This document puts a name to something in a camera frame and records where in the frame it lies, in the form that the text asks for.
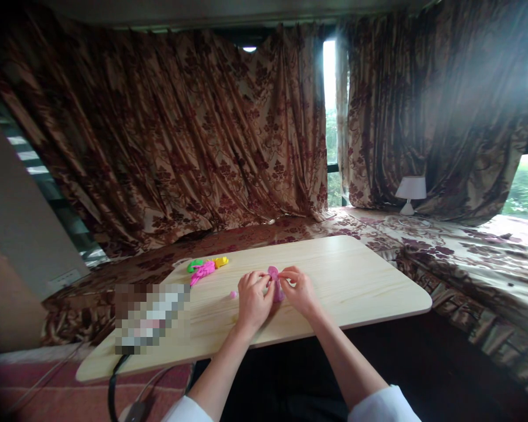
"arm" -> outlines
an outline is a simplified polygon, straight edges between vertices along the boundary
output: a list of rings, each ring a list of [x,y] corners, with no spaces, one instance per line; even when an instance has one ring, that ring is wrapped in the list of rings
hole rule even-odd
[[[238,285],[238,321],[219,352],[188,393],[188,397],[195,401],[213,421],[221,418],[236,371],[252,338],[266,321],[272,308],[275,283],[270,283],[268,292],[266,295],[263,294],[269,280],[270,276],[263,271],[253,271],[241,278]]]
[[[348,408],[352,409],[366,397],[387,388],[383,378],[321,307],[311,279],[297,267],[286,268],[279,275],[289,302],[307,318],[315,331]],[[295,283],[294,287],[287,278]]]

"curtain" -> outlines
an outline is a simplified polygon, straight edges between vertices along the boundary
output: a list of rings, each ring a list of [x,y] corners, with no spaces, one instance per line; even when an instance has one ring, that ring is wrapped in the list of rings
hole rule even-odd
[[[118,32],[31,9],[0,93],[110,257],[283,214],[328,217],[323,29],[248,53],[211,31]]]
[[[339,38],[350,203],[396,205],[401,178],[425,175],[417,211],[468,224],[500,213],[528,142],[528,1],[445,0],[345,23]]]

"lamp base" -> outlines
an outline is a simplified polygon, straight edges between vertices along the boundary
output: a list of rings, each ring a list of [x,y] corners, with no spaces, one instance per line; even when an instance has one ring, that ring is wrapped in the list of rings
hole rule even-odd
[[[399,212],[399,214],[405,215],[405,216],[412,216],[415,214],[415,210],[412,208],[410,199],[407,199],[407,203],[405,204],[403,209]]]

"hand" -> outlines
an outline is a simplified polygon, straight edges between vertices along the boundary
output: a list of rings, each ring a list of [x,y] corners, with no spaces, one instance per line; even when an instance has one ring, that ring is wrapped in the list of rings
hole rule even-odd
[[[309,276],[303,273],[296,266],[285,268],[280,274],[280,284],[286,294],[287,300],[296,308],[305,318],[309,319],[321,311],[321,304],[315,295],[313,282]]]
[[[268,292],[263,290],[271,277],[264,271],[253,271],[239,281],[239,319],[237,327],[245,330],[251,338],[264,324],[272,308],[275,283],[270,283]]]

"wall socket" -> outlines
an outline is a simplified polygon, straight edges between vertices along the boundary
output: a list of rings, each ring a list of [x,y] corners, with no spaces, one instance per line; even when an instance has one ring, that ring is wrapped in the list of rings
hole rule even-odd
[[[54,291],[57,291],[62,289],[63,287],[73,284],[79,278],[80,272],[75,268],[74,270],[70,270],[68,273],[64,273],[49,281],[49,286]]]

